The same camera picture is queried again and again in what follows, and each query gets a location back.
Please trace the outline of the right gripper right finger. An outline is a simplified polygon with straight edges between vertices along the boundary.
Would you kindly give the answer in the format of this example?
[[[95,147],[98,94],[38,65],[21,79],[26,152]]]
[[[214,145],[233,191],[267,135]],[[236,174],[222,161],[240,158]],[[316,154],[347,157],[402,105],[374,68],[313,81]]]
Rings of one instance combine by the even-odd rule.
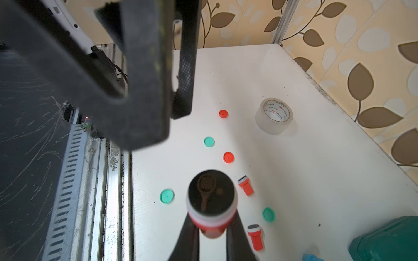
[[[226,229],[226,260],[227,261],[256,261],[246,232],[236,212]]]

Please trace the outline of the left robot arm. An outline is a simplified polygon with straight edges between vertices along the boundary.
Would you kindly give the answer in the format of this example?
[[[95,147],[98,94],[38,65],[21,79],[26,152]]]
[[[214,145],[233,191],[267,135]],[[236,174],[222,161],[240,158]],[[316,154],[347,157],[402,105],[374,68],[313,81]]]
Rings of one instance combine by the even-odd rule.
[[[51,1],[2,1],[1,40],[100,134],[133,151],[165,141],[170,121],[192,111],[200,14],[200,1],[119,1],[95,11],[127,58],[127,90]]]

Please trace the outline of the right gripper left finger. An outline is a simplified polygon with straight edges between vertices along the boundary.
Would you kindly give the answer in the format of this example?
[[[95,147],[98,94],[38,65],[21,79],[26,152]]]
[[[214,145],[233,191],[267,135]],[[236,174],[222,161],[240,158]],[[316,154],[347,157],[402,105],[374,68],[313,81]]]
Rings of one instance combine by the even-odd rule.
[[[200,229],[193,220],[186,215],[175,248],[169,257],[169,261],[199,261]]]

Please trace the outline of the blue stamp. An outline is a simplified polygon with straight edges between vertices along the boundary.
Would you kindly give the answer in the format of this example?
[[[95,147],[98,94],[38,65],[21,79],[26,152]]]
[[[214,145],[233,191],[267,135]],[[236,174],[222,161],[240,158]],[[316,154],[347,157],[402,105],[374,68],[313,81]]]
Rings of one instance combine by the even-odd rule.
[[[324,261],[322,258],[317,257],[314,254],[305,253],[302,261]]]

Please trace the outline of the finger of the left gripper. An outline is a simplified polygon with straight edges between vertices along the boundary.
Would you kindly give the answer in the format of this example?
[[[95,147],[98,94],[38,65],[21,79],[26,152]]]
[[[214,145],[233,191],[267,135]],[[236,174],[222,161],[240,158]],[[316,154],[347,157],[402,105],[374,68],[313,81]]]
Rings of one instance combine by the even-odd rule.
[[[128,91],[108,137],[133,151],[169,136],[173,1],[107,2],[94,14],[127,59]]]
[[[192,111],[201,2],[176,1],[176,14],[181,16],[182,32],[178,88],[172,108],[173,119],[188,116]]]

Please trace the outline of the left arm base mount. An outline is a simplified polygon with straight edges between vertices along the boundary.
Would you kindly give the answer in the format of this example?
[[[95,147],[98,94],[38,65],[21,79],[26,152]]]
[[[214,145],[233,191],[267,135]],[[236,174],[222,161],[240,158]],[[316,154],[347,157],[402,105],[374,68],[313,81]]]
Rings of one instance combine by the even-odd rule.
[[[62,111],[65,121],[73,125],[80,125],[82,130],[90,133],[92,138],[101,138],[101,135],[93,125],[91,116],[82,114],[78,108],[74,107],[68,101],[63,103]]]

